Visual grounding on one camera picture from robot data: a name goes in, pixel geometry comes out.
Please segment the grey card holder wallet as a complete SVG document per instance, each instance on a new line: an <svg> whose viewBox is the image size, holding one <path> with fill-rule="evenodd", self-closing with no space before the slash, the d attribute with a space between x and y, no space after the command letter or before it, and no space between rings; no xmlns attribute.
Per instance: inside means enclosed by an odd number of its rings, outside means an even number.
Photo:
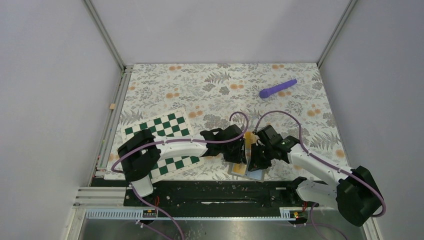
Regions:
<svg viewBox="0 0 424 240"><path fill-rule="evenodd" d="M227 173L229 175L241 177L242 179L252 180L252 181L260 182L260 183L263 183L265 181L265 172L266 171L264 169L257 169L257 170L250 171L250 170L248 170L248 165L246 164L245 174L244 175L236 175L236 174L231 173L233 164L235 164L235 163L231 162L229 164L229 169L227 171Z"/></svg>

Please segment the gold VIP card stack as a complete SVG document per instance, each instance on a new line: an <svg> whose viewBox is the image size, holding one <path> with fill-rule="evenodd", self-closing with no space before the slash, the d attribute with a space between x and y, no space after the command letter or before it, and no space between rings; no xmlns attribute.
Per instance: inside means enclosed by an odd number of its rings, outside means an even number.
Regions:
<svg viewBox="0 0 424 240"><path fill-rule="evenodd" d="M251 147L252 144L256 145L257 144L257 140L259 139L257 135L255 135L253 132L251 131L247 131L244 134L244 139L245 139L245 145L246 147Z"/></svg>

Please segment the clear acrylic card box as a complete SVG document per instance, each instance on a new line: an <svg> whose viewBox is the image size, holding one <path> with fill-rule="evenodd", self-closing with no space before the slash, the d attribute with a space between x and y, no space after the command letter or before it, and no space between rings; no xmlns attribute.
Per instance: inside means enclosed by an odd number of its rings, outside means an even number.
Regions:
<svg viewBox="0 0 424 240"><path fill-rule="evenodd" d="M247 158L250 158L253 153L261 153L265 147L259 142L259 137L254 133L253 127L246 127L243 135L243 147L244 154Z"/></svg>

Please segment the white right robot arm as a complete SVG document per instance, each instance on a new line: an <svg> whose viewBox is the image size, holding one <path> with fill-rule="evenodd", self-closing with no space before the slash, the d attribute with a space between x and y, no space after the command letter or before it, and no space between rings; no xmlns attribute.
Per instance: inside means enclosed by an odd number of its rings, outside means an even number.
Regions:
<svg viewBox="0 0 424 240"><path fill-rule="evenodd" d="M317 183L305 177L293 180L286 193L291 205L312 202L330 207L357 227L382 206L381 192L367 168L337 167L319 161L312 153L304 151L299 139L290 135L282 137L271 125L256 131L255 135L258 141L251 147L252 169L267 168L271 160L281 160L299 166L323 181Z"/></svg>

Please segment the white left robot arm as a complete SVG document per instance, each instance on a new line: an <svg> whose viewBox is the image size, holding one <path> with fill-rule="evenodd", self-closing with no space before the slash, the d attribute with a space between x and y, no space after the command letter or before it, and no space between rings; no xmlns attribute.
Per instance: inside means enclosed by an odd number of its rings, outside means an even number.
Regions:
<svg viewBox="0 0 424 240"><path fill-rule="evenodd" d="M121 173L130 183L136 199L144 206L155 200L153 184L149 177L160 160L177 157L215 157L222 154L237 160L242 153L245 132L233 124L225 129L203 130L197 135L181 137L154 136L151 130L143 129L121 145L116 162Z"/></svg>

